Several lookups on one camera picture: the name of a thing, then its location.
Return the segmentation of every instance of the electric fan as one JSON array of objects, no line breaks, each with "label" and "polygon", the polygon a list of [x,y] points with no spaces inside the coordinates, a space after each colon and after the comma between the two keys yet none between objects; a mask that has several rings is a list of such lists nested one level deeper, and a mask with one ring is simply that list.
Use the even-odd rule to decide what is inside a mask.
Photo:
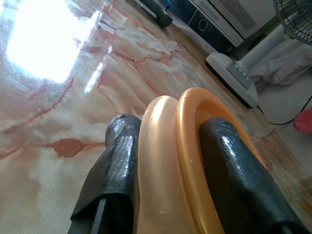
[{"label": "electric fan", "polygon": [[274,0],[274,6],[281,25],[241,60],[234,61],[221,53],[211,53],[206,58],[211,70],[251,108],[258,105],[258,93],[248,76],[249,70],[274,47],[286,40],[285,34],[312,45],[312,0]]}]

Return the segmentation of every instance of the marble floor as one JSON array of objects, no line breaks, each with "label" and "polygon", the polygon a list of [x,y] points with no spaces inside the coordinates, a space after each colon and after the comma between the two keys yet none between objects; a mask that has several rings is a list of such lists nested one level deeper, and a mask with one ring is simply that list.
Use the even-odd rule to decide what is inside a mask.
[{"label": "marble floor", "polygon": [[246,109],[174,25],[127,0],[0,0],[0,228],[62,234],[108,122],[160,95],[215,93],[312,230],[312,179],[257,110]]}]

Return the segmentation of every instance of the red object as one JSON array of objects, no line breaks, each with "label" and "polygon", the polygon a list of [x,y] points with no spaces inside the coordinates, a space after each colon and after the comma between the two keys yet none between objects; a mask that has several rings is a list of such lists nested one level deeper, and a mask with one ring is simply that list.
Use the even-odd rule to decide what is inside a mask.
[{"label": "red object", "polygon": [[292,124],[299,132],[312,133],[312,108],[299,113]]}]

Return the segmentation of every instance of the power cord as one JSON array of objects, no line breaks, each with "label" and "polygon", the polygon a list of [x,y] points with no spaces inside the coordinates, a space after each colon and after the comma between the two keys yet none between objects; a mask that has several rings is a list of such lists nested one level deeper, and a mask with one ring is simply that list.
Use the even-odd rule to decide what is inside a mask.
[{"label": "power cord", "polygon": [[[299,111],[299,113],[303,112],[303,110],[306,108],[306,106],[308,105],[308,103],[310,102],[310,100],[312,99],[312,95],[310,96],[310,98],[308,99],[308,101],[306,102],[306,104],[304,104],[304,106],[301,108],[301,110]],[[260,106],[257,106],[259,108],[259,110],[261,111],[261,113],[263,114],[263,116],[265,116],[265,114],[263,113],[263,110],[260,108]],[[285,125],[285,124],[288,124],[290,122],[292,122],[293,120],[295,119],[292,118],[291,120],[285,122],[285,123],[272,123],[272,122],[269,122],[270,124],[273,124],[273,125]]]}]

